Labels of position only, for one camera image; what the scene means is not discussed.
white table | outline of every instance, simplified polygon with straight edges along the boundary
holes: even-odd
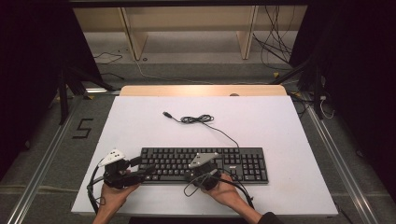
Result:
[[[230,135],[240,147],[262,147],[269,184],[246,186],[256,209],[277,215],[337,215],[303,127],[289,96],[119,96],[110,110],[100,141],[72,208],[93,214],[86,186],[96,164],[117,148],[126,159],[139,156],[141,147],[235,147],[223,134],[201,124],[183,125],[175,118],[215,117],[211,126]],[[95,186],[100,196],[101,183]],[[198,190],[190,198],[180,186],[141,186],[119,214],[150,217],[237,217]]]

black cloth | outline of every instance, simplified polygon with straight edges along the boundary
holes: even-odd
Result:
[[[274,213],[268,212],[260,218],[258,224],[283,224],[283,222]]]

metal rail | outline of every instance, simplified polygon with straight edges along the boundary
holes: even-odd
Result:
[[[310,97],[306,93],[303,93],[303,98],[305,100],[310,100]],[[329,130],[327,129],[323,120],[318,119],[318,116],[315,114],[314,109],[312,109],[311,107],[308,108],[308,112],[312,121],[314,121],[314,124],[323,143],[326,146],[327,151],[329,152],[330,157],[332,158],[332,162],[334,163],[338,174],[344,182],[344,185],[349,193],[349,196],[352,199],[352,202],[355,204],[356,209],[361,215],[361,220],[366,224],[379,223],[378,219],[376,218],[375,212],[373,211],[373,208],[367,201],[363,191],[361,190],[361,187],[359,186],[349,166],[347,165],[347,162],[344,160],[343,156],[338,150],[337,145],[332,140],[332,136],[330,135]]]
[[[9,216],[7,221],[8,224],[16,224],[23,222],[23,219],[26,216],[29,207],[33,202],[33,199],[35,198],[38,187],[40,186],[48,169],[50,168],[50,165],[56,155],[56,152],[58,151],[60,144],[64,140],[65,132],[67,131],[70,125],[71,118],[73,118],[76,109],[78,108],[79,104],[82,101],[82,96],[76,97],[75,99],[76,101],[73,102],[71,106],[71,111],[68,118],[66,119],[63,125],[59,126],[56,134],[54,135],[51,143],[49,144],[49,147],[43,159],[41,160],[37,169],[35,170],[32,179],[30,180],[29,184],[24,190],[22,196],[19,198],[17,204],[13,208],[11,215]]]

keyboard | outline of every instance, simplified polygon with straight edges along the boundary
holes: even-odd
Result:
[[[268,174],[262,147],[143,147],[139,170],[155,164],[144,184],[188,183],[184,174],[197,153],[219,153],[211,160],[218,169],[242,184],[267,184]]]

keyboard key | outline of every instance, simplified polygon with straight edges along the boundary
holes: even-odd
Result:
[[[185,180],[184,176],[182,175],[162,175],[161,180],[166,181],[166,180],[171,180],[171,181],[181,181]]]
[[[245,180],[254,180],[254,175],[244,175]]]
[[[263,179],[263,180],[268,180],[267,174],[265,173],[264,170],[262,170],[262,179]]]

